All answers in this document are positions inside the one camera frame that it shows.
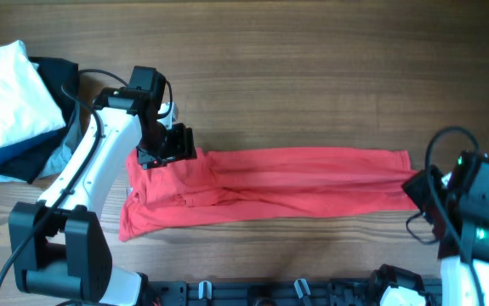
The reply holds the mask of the red printed t-shirt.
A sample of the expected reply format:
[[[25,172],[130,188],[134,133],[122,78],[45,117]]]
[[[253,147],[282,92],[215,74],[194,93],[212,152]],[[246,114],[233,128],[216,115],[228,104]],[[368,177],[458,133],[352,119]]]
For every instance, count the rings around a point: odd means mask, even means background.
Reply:
[[[404,150],[197,150],[192,160],[148,170],[131,153],[126,168],[132,191],[122,206],[120,241],[168,228],[415,207],[401,188],[414,174]]]

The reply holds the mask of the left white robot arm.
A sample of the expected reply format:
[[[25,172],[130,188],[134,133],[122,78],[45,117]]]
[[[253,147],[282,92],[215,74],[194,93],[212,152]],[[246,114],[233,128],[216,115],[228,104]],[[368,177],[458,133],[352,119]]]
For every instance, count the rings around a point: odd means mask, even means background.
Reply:
[[[89,104],[92,122],[60,176],[34,203],[17,202],[9,214],[10,271],[24,293],[64,305],[155,305],[142,273],[114,266],[100,226],[116,167],[129,153],[144,170],[196,158],[191,128],[177,121],[171,83],[157,69],[135,66],[120,88],[104,88]]]

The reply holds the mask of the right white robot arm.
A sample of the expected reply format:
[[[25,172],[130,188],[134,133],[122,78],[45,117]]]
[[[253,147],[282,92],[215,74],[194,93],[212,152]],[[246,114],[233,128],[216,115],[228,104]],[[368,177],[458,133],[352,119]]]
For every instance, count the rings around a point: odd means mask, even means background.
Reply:
[[[473,145],[460,153],[449,174],[432,164],[435,144],[449,133],[461,133]],[[441,297],[423,278],[383,265],[370,278],[370,305],[489,305],[489,156],[475,136],[458,126],[445,127],[428,143],[424,169],[403,185],[418,216],[432,225],[430,244],[438,247]]]

